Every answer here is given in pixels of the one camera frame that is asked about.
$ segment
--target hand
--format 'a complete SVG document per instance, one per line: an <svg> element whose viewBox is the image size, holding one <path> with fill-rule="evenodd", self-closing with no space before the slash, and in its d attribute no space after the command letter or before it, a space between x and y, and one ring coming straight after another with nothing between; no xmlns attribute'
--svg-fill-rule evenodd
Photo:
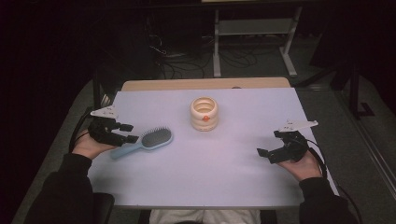
<svg viewBox="0 0 396 224"><path fill-rule="evenodd" d="M306 151L299 161L282 161L278 165L289 171L298 181L310 177L322 177L318 161L309 151Z"/></svg>
<svg viewBox="0 0 396 224"><path fill-rule="evenodd" d="M115 146L96 142L90 137L87 130L81 132L79 136L80 138L77 140L72 153L85 156L91 160L95 159L104 151L116 148Z"/></svg>

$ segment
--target black sleeve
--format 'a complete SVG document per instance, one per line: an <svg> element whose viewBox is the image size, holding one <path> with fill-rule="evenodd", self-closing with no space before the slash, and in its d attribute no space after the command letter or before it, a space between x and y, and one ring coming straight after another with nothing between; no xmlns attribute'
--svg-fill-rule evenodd
<svg viewBox="0 0 396 224"><path fill-rule="evenodd" d="M334 195L330 183L322 177L308 178L300 182L304 202L300 205L301 224L357 224L350 213L347 200Z"/></svg>
<svg viewBox="0 0 396 224"><path fill-rule="evenodd" d="M44 182L25 223L92 223L92 186L87 177L92 160L66 154L58 172Z"/></svg>

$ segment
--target table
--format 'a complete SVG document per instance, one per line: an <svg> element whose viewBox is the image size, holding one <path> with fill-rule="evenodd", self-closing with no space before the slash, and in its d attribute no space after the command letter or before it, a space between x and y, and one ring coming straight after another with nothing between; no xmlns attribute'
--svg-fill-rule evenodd
<svg viewBox="0 0 396 224"><path fill-rule="evenodd" d="M287 35L283 46L279 47L283 62L291 77L296 77L297 72L289 56L293 40L303 7L317 4L330 4L332 0L190 0L190 1L149 1L142 3L128 3L125 6L114 4L104 7L88 7L91 10L139 10L155 11L166 9L188 10L193 8L214 9L214 52L213 74L221 77L219 58L219 37L222 35ZM219 14L223 9L238 8L238 10L260 7L294 7L294 13L286 18L249 19L249 20L221 20Z"/></svg>
<svg viewBox="0 0 396 224"><path fill-rule="evenodd" d="M165 125L174 140L116 161L109 152L101 154L89 172L93 190L113 194L115 205L139 209L298 206L303 201L298 182L256 151L283 146L273 131L286 119L306 119L287 84L283 77L126 82L114 102L117 121L133 124L136 135ZM244 89L229 89L235 86ZM202 95L219 104L219 125L207 133L189 123L190 102ZM301 133L315 141L310 129ZM337 192L330 174L329 179Z"/></svg>

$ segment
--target stacked rings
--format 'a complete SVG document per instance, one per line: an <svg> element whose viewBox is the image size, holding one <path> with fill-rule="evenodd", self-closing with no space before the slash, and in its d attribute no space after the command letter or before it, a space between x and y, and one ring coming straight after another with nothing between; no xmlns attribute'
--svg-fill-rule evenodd
<svg viewBox="0 0 396 224"><path fill-rule="evenodd" d="M200 97L192 101L190 106L191 125L201 132L208 132L218 125L219 107L210 97Z"/></svg>

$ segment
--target blue hairbrush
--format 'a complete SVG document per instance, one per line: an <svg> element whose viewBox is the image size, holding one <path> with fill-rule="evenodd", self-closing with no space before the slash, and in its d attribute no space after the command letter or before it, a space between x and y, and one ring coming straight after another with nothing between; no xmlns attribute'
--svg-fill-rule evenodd
<svg viewBox="0 0 396 224"><path fill-rule="evenodd" d="M128 147L120 147L110 152L111 159L115 160L119 157L125 156L139 148L145 150L153 150L163 147L172 142L172 132L167 127L158 127L148 130L141 136L141 141Z"/></svg>

